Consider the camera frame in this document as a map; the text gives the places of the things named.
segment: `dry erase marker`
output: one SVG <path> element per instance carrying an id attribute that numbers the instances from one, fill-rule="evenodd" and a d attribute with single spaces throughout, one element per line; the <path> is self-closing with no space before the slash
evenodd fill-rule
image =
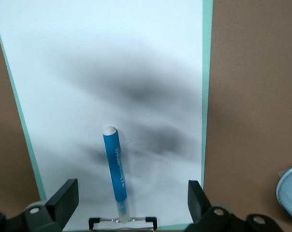
<path id="1" fill-rule="evenodd" d="M 121 166 L 121 150 L 118 131 L 115 127 L 108 127 L 103 133 L 105 149 L 111 173 L 114 195 L 117 203 L 119 220 L 128 222 L 130 219 L 125 179 Z"/>

